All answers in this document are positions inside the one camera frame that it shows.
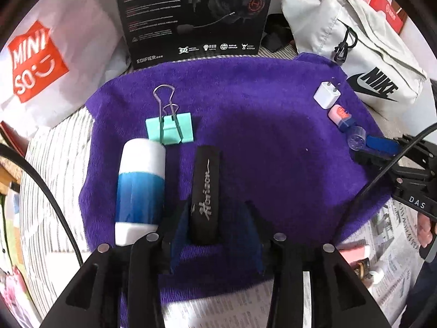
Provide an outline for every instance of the newspaper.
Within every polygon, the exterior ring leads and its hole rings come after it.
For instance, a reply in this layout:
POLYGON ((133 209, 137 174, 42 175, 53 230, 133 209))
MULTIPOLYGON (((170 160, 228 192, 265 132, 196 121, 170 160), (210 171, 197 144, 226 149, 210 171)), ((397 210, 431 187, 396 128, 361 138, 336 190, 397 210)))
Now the newspaper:
MULTIPOLYGON (((417 240, 417 212, 390 199, 381 210, 341 246, 368 244, 371 265, 384 265, 384 278, 369 290, 390 324, 405 308, 410 287, 423 260, 417 240)), ((311 328, 309 273, 304 273, 303 328, 311 328)), ((167 328, 264 328, 267 325, 273 281, 232 294, 171 303, 164 307, 167 328)))
POLYGON ((372 263, 384 271, 383 280, 370 291, 389 323, 394 324, 423 264, 417 239, 417 212, 390 200, 370 221, 370 227, 374 239, 370 243, 374 250, 372 263))
MULTIPOLYGON (((311 282, 303 272, 303 328, 311 328, 311 282)), ((273 280, 227 295, 171 303, 163 310, 166 328, 264 328, 270 311, 273 280)))

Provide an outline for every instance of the nike logo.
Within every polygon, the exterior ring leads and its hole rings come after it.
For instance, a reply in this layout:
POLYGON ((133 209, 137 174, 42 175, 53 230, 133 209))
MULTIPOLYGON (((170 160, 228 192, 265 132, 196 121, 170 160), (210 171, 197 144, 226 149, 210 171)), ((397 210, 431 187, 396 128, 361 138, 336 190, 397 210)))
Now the nike logo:
POLYGON ((368 73, 353 75, 347 79, 347 82, 358 93, 397 102, 388 95, 394 93, 398 87, 378 68, 368 73))

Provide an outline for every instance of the person's hand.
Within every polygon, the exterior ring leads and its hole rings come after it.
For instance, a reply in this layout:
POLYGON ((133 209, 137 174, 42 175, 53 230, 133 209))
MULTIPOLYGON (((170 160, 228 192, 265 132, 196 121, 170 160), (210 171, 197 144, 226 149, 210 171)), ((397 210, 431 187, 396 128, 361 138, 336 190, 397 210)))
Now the person's hand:
POLYGON ((431 234, 431 220, 421 213, 417 213, 417 237, 419 238, 420 245, 424 248, 433 240, 431 234))

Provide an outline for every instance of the black case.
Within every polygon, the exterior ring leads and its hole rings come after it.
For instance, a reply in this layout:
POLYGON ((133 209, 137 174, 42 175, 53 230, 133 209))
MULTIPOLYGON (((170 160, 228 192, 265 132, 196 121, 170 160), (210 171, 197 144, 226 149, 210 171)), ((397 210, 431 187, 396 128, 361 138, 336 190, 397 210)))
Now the black case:
POLYGON ((117 2, 134 69, 222 54, 257 54, 270 4, 270 0, 117 2), (234 15, 222 18, 223 9, 234 15))
POLYGON ((197 147, 190 215, 190 239, 193 244, 209 245, 217 241, 219 169, 219 149, 211 145, 197 147))

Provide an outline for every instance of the headset image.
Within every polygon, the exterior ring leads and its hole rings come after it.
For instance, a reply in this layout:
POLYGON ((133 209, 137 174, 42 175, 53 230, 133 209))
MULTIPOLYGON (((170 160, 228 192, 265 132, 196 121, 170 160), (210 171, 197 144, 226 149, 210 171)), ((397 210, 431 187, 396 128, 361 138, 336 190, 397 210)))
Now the headset image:
MULTIPOLYGON (((189 0, 189 2, 193 4, 195 11, 195 6, 200 0, 189 0)), ((252 19, 258 16, 264 5, 264 0, 209 0, 208 8, 216 21, 202 26, 182 24, 176 30, 178 34, 188 34, 196 28, 208 27, 218 22, 233 24, 239 19, 252 19)))

